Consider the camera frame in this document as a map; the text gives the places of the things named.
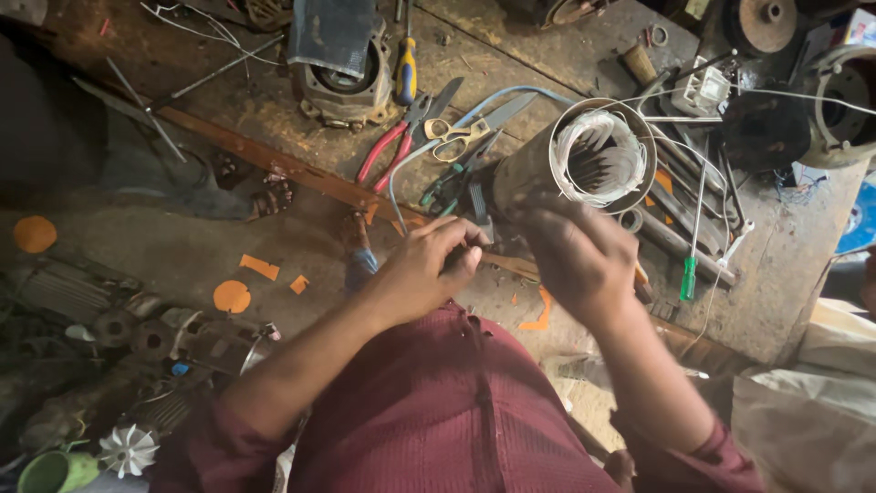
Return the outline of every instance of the workbench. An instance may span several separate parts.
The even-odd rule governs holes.
[[[392,22],[393,0],[379,0],[378,6],[392,35],[387,44],[395,51],[404,23]],[[419,4],[413,14],[418,87],[437,93],[452,78],[465,77],[443,115],[447,120],[458,118],[497,90],[519,84],[575,100],[593,89],[629,97],[638,87],[618,57],[654,24],[666,28],[669,35],[666,46],[647,49],[658,71],[695,55],[696,36],[635,0],[620,0],[598,17],[547,30],[517,19],[497,0]],[[201,32],[210,31],[206,23],[199,26]],[[275,35],[228,26],[249,49]],[[135,90],[151,99],[185,87],[239,55],[224,42],[161,23],[135,0],[53,0],[44,29],[51,33],[42,38],[54,55],[92,81],[120,88],[105,60],[110,56]],[[446,46],[442,39],[449,40]],[[368,125],[358,133],[326,128],[298,108],[285,64],[285,43],[262,56],[279,65],[248,61],[249,75],[239,65],[159,115],[261,168],[349,204],[376,204],[379,217],[395,219],[385,192],[374,196],[353,181],[371,146],[402,110],[393,106],[398,115],[386,125]],[[124,96],[121,90],[117,93]],[[513,96],[499,98],[487,111]],[[505,133],[491,156],[499,159],[513,153],[562,110],[562,104],[539,96],[525,113],[504,125]],[[377,180],[391,157],[389,150],[384,152],[366,184]],[[415,204],[445,167],[427,154],[399,173],[395,190],[406,222],[424,222]],[[683,265],[642,240],[640,261],[658,297],[654,308],[678,305],[666,317],[694,333],[703,329],[708,315],[706,338],[762,363],[784,362],[809,320],[824,267],[864,172],[863,165],[831,171],[830,180],[817,188],[807,204],[780,203],[772,185],[755,179],[747,183],[741,198],[756,228],[731,259],[730,269],[739,276],[737,285],[730,292],[717,290],[711,304],[710,286],[703,280],[697,283],[695,302],[678,302]]]

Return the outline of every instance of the orange paper circle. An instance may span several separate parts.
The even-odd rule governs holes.
[[[250,306],[249,289],[240,281],[226,281],[216,286],[213,291],[213,303],[220,311],[240,313]]]
[[[19,219],[12,230],[12,236],[15,237],[18,248],[28,254],[39,254],[45,252],[58,239],[58,232],[52,221],[42,216],[30,216]]]

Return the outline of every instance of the green-handled screwdriver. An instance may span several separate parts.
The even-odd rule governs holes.
[[[411,37],[411,11],[413,0],[407,0],[407,35],[399,43],[399,69],[395,75],[395,100],[403,106],[410,106],[417,97],[417,43]]]
[[[709,141],[706,140],[708,152]],[[694,232],[690,241],[690,256],[684,259],[684,277],[682,278],[682,292],[678,299],[690,301],[694,299],[694,287],[696,286],[696,234],[700,231],[700,216],[703,215],[703,193],[706,187],[706,167],[709,166],[704,160],[700,160],[703,169],[700,170],[700,195],[696,197],[696,214],[694,215]]]

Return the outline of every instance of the rusty pulley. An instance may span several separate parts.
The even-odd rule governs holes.
[[[734,0],[730,2],[733,38],[743,51],[762,56],[780,51],[797,29],[794,0]]]

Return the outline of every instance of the hand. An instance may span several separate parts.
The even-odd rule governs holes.
[[[547,291],[594,332],[644,308],[632,282],[639,242],[617,221],[565,197],[538,193],[511,211]]]
[[[407,235],[386,264],[365,285],[356,301],[369,307],[378,329],[404,324],[441,306],[464,288],[489,243],[480,228],[466,219],[447,216]],[[445,259],[455,247],[461,255]]]

